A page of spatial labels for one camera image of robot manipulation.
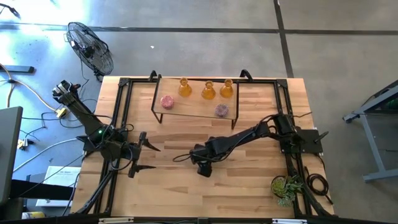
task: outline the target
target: white cable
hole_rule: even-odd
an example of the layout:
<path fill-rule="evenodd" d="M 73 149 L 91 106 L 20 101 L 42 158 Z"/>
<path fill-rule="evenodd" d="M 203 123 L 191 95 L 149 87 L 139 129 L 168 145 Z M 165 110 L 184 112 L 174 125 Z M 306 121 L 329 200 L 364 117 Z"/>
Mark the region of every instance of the white cable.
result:
<path fill-rule="evenodd" d="M 7 72 L 8 80 L 12 80 L 11 75 L 10 75 L 10 73 L 8 72 L 8 70 L 5 68 L 5 66 L 4 66 L 3 64 L 1 64 L 1 63 L 0 63 L 0 66 L 2 67 L 2 69 L 3 69 L 4 71 Z M 17 80 L 14 80 L 14 81 L 17 82 L 17 83 L 20 83 L 20 84 L 24 85 L 24 86 L 25 86 L 26 88 L 28 88 L 33 94 L 35 94 L 35 95 L 38 97 L 38 99 L 39 99 L 46 107 L 48 107 L 48 108 L 49 108 L 50 110 L 52 110 L 52 111 L 55 111 L 55 109 L 52 108 L 50 105 L 48 105 L 48 104 L 39 96 L 39 94 L 37 94 L 31 87 L 29 87 L 29 86 L 26 85 L 25 83 L 22 83 L 21 81 L 17 81 Z M 8 93 L 8 96 L 7 96 L 7 108 L 10 107 L 11 93 L 12 93 L 12 89 L 14 88 L 14 85 L 13 85 L 12 83 L 10 83 L 10 84 L 11 84 L 11 87 L 10 87 L 10 91 L 9 91 L 9 93 Z"/>
<path fill-rule="evenodd" d="M 15 169 L 12 171 L 12 173 L 14 173 L 15 171 L 17 171 L 18 169 L 20 169 L 21 167 L 23 167 L 24 165 L 26 165 L 26 164 L 29 163 L 30 161 L 32 161 L 34 158 L 36 158 L 37 156 L 39 156 L 41 153 L 43 153 L 43 152 L 45 152 L 45 151 L 51 149 L 52 147 L 58 146 L 59 144 L 62 144 L 62 143 L 66 143 L 66 142 L 70 142 L 70 141 L 75 141 L 75 140 L 77 140 L 77 139 L 75 139 L 75 138 L 74 138 L 74 139 L 69 139 L 69 140 L 65 140 L 65 141 L 62 141 L 62 142 L 55 143 L 55 144 L 53 144 L 53 145 L 51 145 L 51 146 L 49 146 L 49 147 L 46 147 L 43 151 L 39 152 L 39 153 L 36 154 L 34 157 L 28 159 L 26 162 L 24 162 L 23 164 L 21 164 L 21 165 L 19 165 L 17 168 L 15 168 Z"/>

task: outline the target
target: pink ball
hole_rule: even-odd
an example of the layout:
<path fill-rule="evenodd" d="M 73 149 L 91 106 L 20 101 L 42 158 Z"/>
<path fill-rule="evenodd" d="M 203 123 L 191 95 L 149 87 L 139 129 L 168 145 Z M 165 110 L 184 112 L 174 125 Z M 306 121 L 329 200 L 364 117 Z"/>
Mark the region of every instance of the pink ball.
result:
<path fill-rule="evenodd" d="M 174 106 L 174 100 L 171 96 L 165 95 L 160 99 L 160 104 L 163 108 L 171 110 Z"/>

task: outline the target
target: fan grill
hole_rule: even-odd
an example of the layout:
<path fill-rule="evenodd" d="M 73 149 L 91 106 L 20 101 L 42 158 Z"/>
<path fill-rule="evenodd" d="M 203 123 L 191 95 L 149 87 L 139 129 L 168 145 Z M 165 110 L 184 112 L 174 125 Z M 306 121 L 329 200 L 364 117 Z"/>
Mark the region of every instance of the fan grill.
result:
<path fill-rule="evenodd" d="M 113 61 L 108 46 L 86 25 L 70 22 L 67 39 L 77 56 L 95 73 L 109 75 L 112 72 Z"/>

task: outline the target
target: yellow cable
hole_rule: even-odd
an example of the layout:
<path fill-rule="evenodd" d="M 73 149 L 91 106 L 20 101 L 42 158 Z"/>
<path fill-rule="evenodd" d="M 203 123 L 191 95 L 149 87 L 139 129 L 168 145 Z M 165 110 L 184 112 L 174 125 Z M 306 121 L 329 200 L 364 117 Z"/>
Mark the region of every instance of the yellow cable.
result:
<path fill-rule="evenodd" d="M 9 80 L 11 80 L 11 79 L 12 79 L 12 78 L 11 78 L 11 75 L 10 75 L 10 73 L 8 72 L 8 70 L 5 68 L 5 66 L 4 66 L 3 64 L 1 64 L 1 63 L 0 63 L 0 66 L 2 66 L 2 68 L 4 69 L 4 71 L 6 71 Z M 25 83 L 22 83 L 21 81 L 15 80 L 15 82 L 20 83 L 20 84 L 26 86 L 26 88 L 28 88 L 32 93 L 34 93 L 34 94 L 38 97 L 38 99 L 39 99 L 46 107 L 48 107 L 48 108 L 49 108 L 50 110 L 52 110 L 52 111 L 55 111 L 55 109 L 52 108 L 50 105 L 48 105 L 48 104 L 39 96 L 39 94 L 37 94 L 31 87 L 29 87 L 29 86 L 26 85 Z M 11 88 L 10 88 L 10 91 L 9 91 L 9 93 L 8 93 L 8 96 L 7 96 L 7 108 L 10 107 L 11 93 L 12 93 L 12 89 L 14 88 L 14 85 L 13 85 L 12 83 L 10 83 L 10 84 L 11 84 Z"/>

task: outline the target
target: amber glass flask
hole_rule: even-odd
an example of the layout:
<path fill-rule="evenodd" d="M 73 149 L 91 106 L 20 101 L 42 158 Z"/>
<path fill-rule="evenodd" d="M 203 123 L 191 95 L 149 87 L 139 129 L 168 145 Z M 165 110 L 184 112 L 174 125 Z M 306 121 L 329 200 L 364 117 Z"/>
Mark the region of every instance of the amber glass flask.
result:
<path fill-rule="evenodd" d="M 216 96 L 216 91 L 213 88 L 213 82 L 207 81 L 206 87 L 201 92 L 201 96 L 206 100 L 212 100 Z"/>
<path fill-rule="evenodd" d="M 192 93 L 192 88 L 188 85 L 187 78 L 181 78 L 180 80 L 180 87 L 178 88 L 178 93 L 180 96 L 188 97 Z"/>
<path fill-rule="evenodd" d="M 225 80 L 223 87 L 220 89 L 220 95 L 224 98 L 230 98 L 234 95 L 234 90 L 232 89 L 232 80 Z"/>

